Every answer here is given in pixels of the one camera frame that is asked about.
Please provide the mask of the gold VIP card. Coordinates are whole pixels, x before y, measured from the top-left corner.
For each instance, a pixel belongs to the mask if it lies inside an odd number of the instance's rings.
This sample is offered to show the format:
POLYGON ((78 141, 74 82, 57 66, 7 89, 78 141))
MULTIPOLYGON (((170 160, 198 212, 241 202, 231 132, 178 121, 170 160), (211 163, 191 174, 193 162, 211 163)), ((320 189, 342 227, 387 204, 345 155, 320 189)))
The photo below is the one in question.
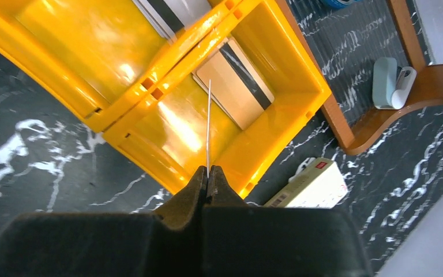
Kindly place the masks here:
POLYGON ((211 138, 211 103, 212 103, 212 80, 208 81, 208 102, 207 102, 207 126, 206 126, 206 168, 207 168, 207 180, 209 180, 210 174, 210 138, 211 138))

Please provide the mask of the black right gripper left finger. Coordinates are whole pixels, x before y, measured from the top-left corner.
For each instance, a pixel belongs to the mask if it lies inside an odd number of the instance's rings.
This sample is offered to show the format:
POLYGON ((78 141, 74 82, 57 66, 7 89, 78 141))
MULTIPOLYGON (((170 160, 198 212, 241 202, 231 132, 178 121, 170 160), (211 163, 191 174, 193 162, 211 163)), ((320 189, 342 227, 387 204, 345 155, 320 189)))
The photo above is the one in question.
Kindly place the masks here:
POLYGON ((0 234, 0 276, 201 276, 208 170, 155 211, 29 213, 0 234))

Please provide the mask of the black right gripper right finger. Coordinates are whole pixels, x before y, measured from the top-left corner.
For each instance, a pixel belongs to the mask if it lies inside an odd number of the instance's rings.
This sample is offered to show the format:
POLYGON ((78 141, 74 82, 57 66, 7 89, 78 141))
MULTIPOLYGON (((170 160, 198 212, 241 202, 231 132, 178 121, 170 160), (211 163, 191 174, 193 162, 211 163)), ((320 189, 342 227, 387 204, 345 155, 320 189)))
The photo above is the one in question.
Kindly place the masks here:
POLYGON ((248 206, 213 166, 202 209, 203 276, 372 276, 351 218, 326 208, 248 206))

